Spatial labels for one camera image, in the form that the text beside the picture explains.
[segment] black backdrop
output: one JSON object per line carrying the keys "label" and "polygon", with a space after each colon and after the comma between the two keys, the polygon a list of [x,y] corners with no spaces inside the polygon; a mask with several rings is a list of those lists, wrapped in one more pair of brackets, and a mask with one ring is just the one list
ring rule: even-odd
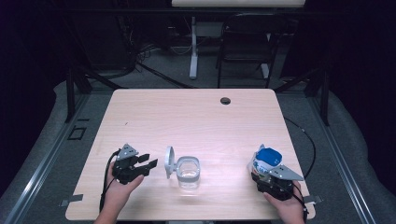
{"label": "black backdrop", "polygon": [[1,1],[0,10],[2,195],[47,122],[68,64],[34,1]]}
{"label": "black backdrop", "polygon": [[[323,64],[330,52],[330,90],[357,122],[368,161],[396,195],[396,21],[391,2],[309,0],[306,10],[345,11],[350,17],[301,21],[282,77],[297,77]],[[340,37],[332,45],[334,37]]]}

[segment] wire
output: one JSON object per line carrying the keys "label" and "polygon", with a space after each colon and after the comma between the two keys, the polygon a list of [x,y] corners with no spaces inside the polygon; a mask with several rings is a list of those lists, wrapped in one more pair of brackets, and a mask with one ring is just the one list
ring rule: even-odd
{"label": "wire", "polygon": [[313,156],[311,165],[310,165],[309,168],[308,168],[308,171],[307,171],[306,174],[304,175],[304,179],[307,179],[308,176],[309,176],[309,174],[310,174],[311,171],[312,171],[312,167],[314,167],[315,160],[317,159],[317,147],[315,146],[314,140],[312,140],[311,136],[309,136],[309,134],[306,132],[306,130],[305,130],[304,128],[300,127],[298,124],[296,124],[296,123],[295,123],[294,121],[292,121],[291,119],[288,119],[288,118],[286,118],[286,117],[283,117],[283,118],[284,118],[285,120],[287,120],[288,122],[294,124],[297,128],[299,128],[299,129],[306,135],[306,137],[309,139],[309,141],[310,141],[311,144],[312,144],[313,151],[314,151],[314,156]]}
{"label": "wire", "polygon": [[189,29],[189,31],[190,31],[190,34],[192,33],[192,31],[191,31],[191,28],[190,28],[190,25],[189,25],[189,23],[187,22],[187,20],[186,20],[186,17],[183,17],[183,20],[184,20],[184,22],[186,22],[186,26],[187,26],[187,28]]}
{"label": "wire", "polygon": [[108,168],[110,167],[110,163],[113,160],[113,158],[115,156],[119,155],[119,153],[120,153],[120,149],[118,151],[113,152],[113,154],[111,155],[111,157],[107,161],[106,172],[105,172],[105,180],[104,180],[104,183],[103,183],[103,191],[102,191],[101,198],[100,198],[100,203],[99,203],[99,212],[102,211],[103,206],[105,205],[106,192],[107,192],[108,188],[110,187],[111,183],[113,183],[113,181],[116,179],[116,177],[114,177],[113,180],[111,180],[111,182],[107,185]]}
{"label": "wire", "polygon": [[[184,52],[177,52],[175,49],[181,49],[181,48],[188,48],[187,50],[185,50]],[[192,48],[192,45],[186,46],[186,47],[171,47],[170,49],[178,55],[183,55],[186,54],[190,51],[190,49]]]}
{"label": "wire", "polygon": [[300,192],[300,195],[303,197],[303,194],[301,193],[300,189],[297,188],[297,190]]}
{"label": "wire", "polygon": [[120,73],[117,73],[117,74],[112,74],[112,75],[103,75],[103,74],[101,74],[101,77],[105,77],[107,79],[112,79],[112,78],[117,78],[117,77],[125,77],[126,75],[132,73],[133,71],[134,71],[134,66],[126,68],[126,69],[124,69],[123,71],[121,71]]}
{"label": "wire", "polygon": [[174,79],[172,79],[170,77],[167,77],[166,75],[164,75],[164,74],[162,74],[162,73],[160,73],[160,72],[158,72],[158,71],[156,71],[156,70],[154,70],[152,68],[149,68],[149,67],[145,66],[144,64],[142,64],[140,62],[136,62],[136,64],[139,64],[141,67],[143,67],[144,69],[148,70],[153,75],[164,79],[165,81],[169,82],[170,84],[172,84],[172,85],[174,85],[176,87],[179,87],[179,88],[181,87],[181,88],[185,88],[185,89],[197,89],[196,87],[181,83],[181,82],[176,81],[176,80],[174,80]]}

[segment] blue lid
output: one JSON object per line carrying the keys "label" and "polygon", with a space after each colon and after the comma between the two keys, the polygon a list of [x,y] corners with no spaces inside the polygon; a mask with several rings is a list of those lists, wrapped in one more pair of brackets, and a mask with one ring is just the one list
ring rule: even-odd
{"label": "blue lid", "polygon": [[272,166],[278,166],[282,161],[282,155],[270,147],[261,147],[256,154],[256,159]]}

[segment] human arm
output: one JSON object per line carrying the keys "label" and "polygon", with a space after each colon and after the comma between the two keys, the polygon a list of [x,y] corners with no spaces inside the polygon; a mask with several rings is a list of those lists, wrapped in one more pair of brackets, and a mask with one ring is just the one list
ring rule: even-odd
{"label": "human arm", "polygon": [[136,189],[143,181],[144,177],[142,175],[138,176],[135,180],[128,183],[127,185],[123,185],[119,183],[117,180],[114,180],[114,176],[112,174],[114,162],[110,164],[110,169],[108,169],[107,173],[107,185],[110,186],[106,192],[105,196],[105,204],[103,206],[102,211],[99,216],[95,220],[95,224],[101,223],[116,223],[117,217],[129,199],[129,195],[134,189]]}
{"label": "human arm", "polygon": [[[302,200],[303,196],[299,191],[301,188],[300,183],[293,181],[293,184],[295,186],[293,188],[294,195]],[[276,208],[277,213],[285,224],[304,224],[303,206],[294,197],[286,201],[280,201],[269,193],[264,192],[264,198]]]}

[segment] wooden table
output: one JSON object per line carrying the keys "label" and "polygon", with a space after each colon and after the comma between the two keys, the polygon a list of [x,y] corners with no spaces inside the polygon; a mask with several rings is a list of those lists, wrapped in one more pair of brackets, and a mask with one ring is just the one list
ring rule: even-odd
{"label": "wooden table", "polygon": [[[220,99],[231,103],[223,105]],[[149,153],[158,165],[132,194],[119,220],[250,220],[277,218],[257,191],[247,164],[260,144],[283,155],[282,163],[302,174],[283,116],[271,90],[118,90],[93,142],[66,217],[98,215],[106,163],[125,143]],[[166,178],[165,150],[176,160],[194,156],[201,163],[200,187],[182,191],[176,174]],[[303,195],[308,195],[301,182]],[[308,218],[315,215],[307,205]]]}

